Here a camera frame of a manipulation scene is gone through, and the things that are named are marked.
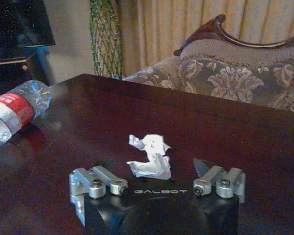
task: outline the red bottle label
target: red bottle label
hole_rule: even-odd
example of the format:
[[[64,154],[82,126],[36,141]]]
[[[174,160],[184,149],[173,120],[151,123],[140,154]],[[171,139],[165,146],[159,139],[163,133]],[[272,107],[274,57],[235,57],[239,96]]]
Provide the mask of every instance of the red bottle label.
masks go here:
[[[18,94],[5,93],[0,96],[0,103],[12,109],[22,122],[22,127],[34,118],[34,109],[30,103]]]

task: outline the television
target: television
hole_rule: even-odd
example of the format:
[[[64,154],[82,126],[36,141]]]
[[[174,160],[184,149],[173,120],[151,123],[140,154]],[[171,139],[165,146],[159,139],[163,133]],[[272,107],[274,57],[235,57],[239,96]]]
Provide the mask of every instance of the television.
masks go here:
[[[54,44],[43,0],[0,0],[0,50]]]

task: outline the floral upholstery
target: floral upholstery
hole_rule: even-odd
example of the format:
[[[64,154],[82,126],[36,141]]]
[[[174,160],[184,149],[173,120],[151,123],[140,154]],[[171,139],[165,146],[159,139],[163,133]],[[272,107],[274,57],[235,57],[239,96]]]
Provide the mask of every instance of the floral upholstery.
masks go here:
[[[289,97],[281,100],[294,89],[292,58],[248,65],[200,55],[183,61],[179,73],[186,92],[294,111]]]
[[[179,65],[180,58],[172,56],[127,77],[125,81],[179,90],[181,85],[177,77]]]
[[[294,112],[294,46],[267,50],[196,40],[180,56],[125,80]]]

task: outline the tv stand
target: tv stand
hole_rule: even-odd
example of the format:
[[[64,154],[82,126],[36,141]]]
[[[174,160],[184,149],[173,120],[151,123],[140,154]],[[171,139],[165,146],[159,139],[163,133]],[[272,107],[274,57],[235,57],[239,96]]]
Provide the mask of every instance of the tv stand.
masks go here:
[[[0,95],[32,79],[50,85],[39,60],[37,49],[0,51]]]

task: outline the crumpled paper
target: crumpled paper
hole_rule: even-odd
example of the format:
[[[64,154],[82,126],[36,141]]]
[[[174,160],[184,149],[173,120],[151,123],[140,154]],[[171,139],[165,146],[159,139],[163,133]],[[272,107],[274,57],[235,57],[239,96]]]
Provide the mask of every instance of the crumpled paper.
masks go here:
[[[171,177],[169,157],[165,156],[168,148],[163,142],[163,136],[146,135],[141,140],[134,135],[129,135],[129,144],[147,153],[149,162],[128,161],[136,177],[147,177],[167,180]]]

